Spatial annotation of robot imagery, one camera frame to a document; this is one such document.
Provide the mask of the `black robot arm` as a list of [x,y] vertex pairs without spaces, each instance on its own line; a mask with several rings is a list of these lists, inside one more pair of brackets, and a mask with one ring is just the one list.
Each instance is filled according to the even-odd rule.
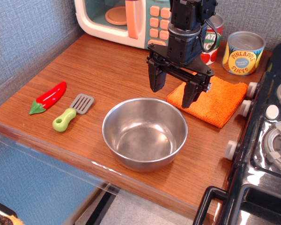
[[215,0],[172,0],[168,45],[149,44],[147,57],[150,88],[161,90],[166,76],[185,82],[182,108],[197,101],[201,92],[210,90],[214,71],[201,59],[207,28],[215,26],[210,17],[215,15]]

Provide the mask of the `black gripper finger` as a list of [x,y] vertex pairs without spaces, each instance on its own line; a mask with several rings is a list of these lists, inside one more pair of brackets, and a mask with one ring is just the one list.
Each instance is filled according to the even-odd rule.
[[202,85],[195,82],[187,82],[184,88],[184,95],[182,99],[182,108],[189,108],[195,102],[202,92]]
[[158,65],[153,60],[148,61],[148,76],[150,88],[153,92],[161,90],[166,81],[167,73],[163,71],[163,67]]

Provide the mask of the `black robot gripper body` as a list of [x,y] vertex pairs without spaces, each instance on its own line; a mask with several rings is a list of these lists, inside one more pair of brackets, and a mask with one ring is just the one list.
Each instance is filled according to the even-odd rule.
[[208,23],[200,24],[194,29],[180,29],[170,23],[170,38],[167,46],[149,44],[149,60],[163,67],[163,71],[185,82],[202,85],[202,91],[208,91],[210,79],[214,75],[201,59]]

